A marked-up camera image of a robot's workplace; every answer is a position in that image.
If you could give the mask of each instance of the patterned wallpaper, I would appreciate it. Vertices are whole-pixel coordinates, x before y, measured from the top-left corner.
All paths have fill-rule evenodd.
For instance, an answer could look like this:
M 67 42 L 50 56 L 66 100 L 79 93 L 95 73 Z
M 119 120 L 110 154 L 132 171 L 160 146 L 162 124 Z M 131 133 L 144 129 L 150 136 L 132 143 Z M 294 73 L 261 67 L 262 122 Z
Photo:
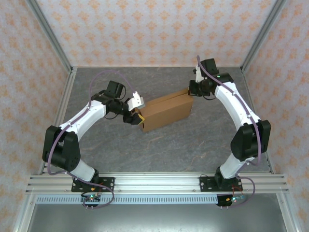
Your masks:
M 289 0 L 246 72 L 259 115 L 272 124 L 269 153 L 287 174 L 309 231 L 309 4 Z
M 275 0 L 38 0 L 73 66 L 240 66 Z
M 11 232 L 67 77 L 25 0 L 0 1 L 0 231 Z

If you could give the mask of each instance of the black mounting plate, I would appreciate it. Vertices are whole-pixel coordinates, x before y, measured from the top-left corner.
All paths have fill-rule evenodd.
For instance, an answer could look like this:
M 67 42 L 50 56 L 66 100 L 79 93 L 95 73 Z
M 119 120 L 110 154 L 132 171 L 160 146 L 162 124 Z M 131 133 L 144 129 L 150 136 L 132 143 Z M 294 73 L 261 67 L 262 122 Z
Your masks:
M 199 186 L 201 192 L 221 192 L 221 191 L 232 192 L 233 191 L 232 185 L 242 190 L 241 180 L 238 180 L 236 178 L 231 178 L 227 180 L 229 182 L 228 185 L 225 185 L 224 188 L 220 189 L 219 186 L 217 185 L 217 182 L 215 181 L 214 176 L 201 176 L 199 178 Z
M 114 191 L 115 186 L 115 177 L 99 177 L 98 183 L 102 183 L 102 185 L 109 187 L 111 190 Z M 79 180 L 76 180 L 73 178 L 72 183 L 72 192 L 110 192 L 106 188 L 99 188 L 95 187 L 93 185 L 85 184 L 84 182 L 81 182 Z

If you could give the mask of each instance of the brown cardboard box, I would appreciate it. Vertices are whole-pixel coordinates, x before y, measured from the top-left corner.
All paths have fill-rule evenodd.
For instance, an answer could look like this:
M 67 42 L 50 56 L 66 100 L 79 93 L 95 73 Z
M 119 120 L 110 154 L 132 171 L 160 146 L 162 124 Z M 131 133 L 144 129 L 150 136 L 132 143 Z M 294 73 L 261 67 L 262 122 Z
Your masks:
M 145 119 L 140 127 L 147 132 L 186 118 L 190 115 L 192 105 L 193 97 L 188 95 L 188 89 L 146 102 L 146 106 L 140 110 Z

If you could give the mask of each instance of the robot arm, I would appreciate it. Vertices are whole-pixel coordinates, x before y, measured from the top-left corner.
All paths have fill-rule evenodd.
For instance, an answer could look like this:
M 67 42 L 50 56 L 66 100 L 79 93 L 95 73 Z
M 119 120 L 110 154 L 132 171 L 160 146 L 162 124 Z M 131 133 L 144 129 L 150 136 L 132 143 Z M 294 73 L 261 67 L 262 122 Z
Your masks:
M 214 59 L 204 60 L 201 62 L 201 65 L 214 79 L 224 83 L 225 87 L 210 79 L 197 65 L 194 69 L 196 79 L 191 80 L 189 84 L 189 95 L 201 97 L 210 96 L 212 93 L 227 109 L 237 130 L 231 142 L 232 153 L 226 162 L 217 169 L 215 174 L 217 186 L 221 190 L 229 189 L 232 180 L 228 180 L 235 178 L 242 166 L 252 161 L 258 154 L 257 136 L 250 117 L 252 117 L 258 127 L 261 152 L 266 152 L 267 150 L 271 126 L 267 120 L 261 121 L 245 103 L 237 91 L 232 77 L 228 73 L 219 73 Z
M 117 99 L 120 97 L 123 87 L 120 83 L 110 81 L 106 90 L 92 96 L 90 107 L 87 104 L 78 114 L 59 127 L 50 126 L 45 135 L 43 160 L 48 161 L 56 137 L 67 128 L 57 142 L 51 164 L 84 181 L 96 183 L 95 179 L 98 177 L 98 172 L 81 160 L 79 141 L 82 136 L 96 121 L 109 112 L 122 115 L 123 121 L 132 125 L 138 125 L 144 120 L 141 115 L 133 112 L 135 108 L 144 106 L 143 98 L 138 92 L 134 92 L 133 98 L 127 99 L 125 102 Z

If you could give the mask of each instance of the purple cable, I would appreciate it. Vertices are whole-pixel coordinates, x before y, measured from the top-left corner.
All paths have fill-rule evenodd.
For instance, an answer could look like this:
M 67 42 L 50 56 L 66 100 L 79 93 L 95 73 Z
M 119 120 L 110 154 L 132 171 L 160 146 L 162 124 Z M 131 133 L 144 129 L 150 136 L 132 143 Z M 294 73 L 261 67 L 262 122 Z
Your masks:
M 213 76 L 211 76 L 203 67 L 203 65 L 201 64 L 200 60 L 199 60 L 199 56 L 197 56 L 197 62 L 199 67 L 204 71 L 204 73 L 213 81 L 217 82 L 218 84 L 220 84 L 221 86 L 223 86 L 224 88 L 226 88 L 228 91 L 230 91 L 232 94 L 234 94 L 234 91 L 229 88 L 228 86 L 226 86 L 225 84 L 223 84 L 221 81 L 217 80 L 216 78 L 214 78 Z M 246 107 L 246 104 L 243 102 L 243 100 L 240 98 L 240 96 L 238 94 L 234 94 L 234 96 L 237 98 L 237 100 L 240 102 L 240 104 L 242 105 L 242 107 L 244 108 L 246 114 L 249 116 L 250 112 Z M 260 139 L 260 133 L 259 130 L 257 128 L 257 124 L 255 123 L 254 119 L 252 118 L 252 116 L 250 117 L 250 120 L 253 124 L 254 130 L 255 130 L 255 134 L 256 134 L 256 139 L 257 139 L 257 163 L 253 163 L 251 161 L 248 161 L 250 164 L 257 166 L 259 165 L 260 161 L 261 161 L 261 139 Z
M 51 168 L 50 168 L 50 165 L 51 165 L 51 161 L 52 161 L 52 156 L 53 156 L 53 153 L 54 153 L 54 150 L 55 150 L 55 147 L 56 145 L 58 144 L 61 136 L 63 135 L 63 133 L 70 127 L 72 126 L 74 123 L 76 123 L 79 119 L 81 119 L 83 116 L 85 116 L 85 114 L 87 114 L 88 110 L 90 109 L 91 107 L 91 88 L 92 88 L 92 85 L 93 85 L 93 82 L 100 76 L 102 75 L 103 73 L 115 73 L 115 74 L 118 74 L 120 75 L 124 80 L 125 82 L 130 86 L 130 88 L 132 89 L 133 92 L 135 92 L 134 88 L 132 87 L 132 85 L 128 82 L 128 80 L 126 79 L 125 76 L 123 76 L 121 73 L 117 72 L 117 71 L 114 71 L 114 70 L 105 70 L 105 71 L 102 71 L 102 72 L 99 72 L 90 82 L 90 85 L 89 85 L 89 93 L 88 93 L 88 96 L 89 96 L 89 104 L 88 104 L 88 107 L 85 109 L 85 111 L 80 115 L 78 116 L 75 120 L 73 120 L 70 124 L 68 124 L 60 133 L 59 135 L 56 137 L 53 145 L 52 145 L 52 148 L 50 149 L 50 153 L 49 153 L 49 156 L 48 156 L 48 161 L 47 161 L 47 171 L 48 171 L 48 174 L 50 175 L 57 175 L 57 174 L 62 174 L 62 173 L 67 173 L 68 175 L 72 176 L 73 178 L 76 178 L 77 180 L 79 181 L 82 181 L 86 184 L 89 184 L 89 185 L 93 185 L 93 186 L 97 186 L 97 187 L 101 187 L 101 188 L 105 188 L 107 189 L 108 191 L 110 191 L 112 193 L 112 199 L 107 202 L 106 204 L 102 204 L 102 205 L 98 205 L 97 207 L 94 207 L 95 209 L 97 208 L 102 208 L 102 207 L 105 207 L 107 205 L 109 205 L 110 203 L 113 202 L 113 200 L 115 199 L 114 197 L 114 192 L 107 186 L 104 186 L 104 185 L 99 185 L 99 184 L 95 184 L 95 183 L 91 183 L 91 182 L 88 182 L 88 181 L 85 181 L 85 180 L 82 180 L 76 176 L 74 176 L 73 174 L 71 174 L 70 172 L 67 172 L 65 170 L 62 170 L 62 171 L 58 171 L 58 172 L 55 172 L 53 173 L 51 171 Z M 87 200 L 87 198 L 84 199 L 83 201 L 83 206 L 86 207 L 85 205 L 85 201 Z

